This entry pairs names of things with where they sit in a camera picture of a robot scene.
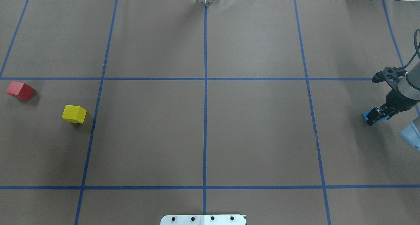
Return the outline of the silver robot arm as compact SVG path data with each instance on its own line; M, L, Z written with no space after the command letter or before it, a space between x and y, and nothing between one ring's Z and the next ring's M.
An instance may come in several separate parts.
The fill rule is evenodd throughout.
M388 120L401 112L414 108L420 101L420 65L414 66L410 71L405 67L386 67L378 71L373 77L373 83L386 82L390 91L386 95L383 105L372 108L363 113L369 126Z

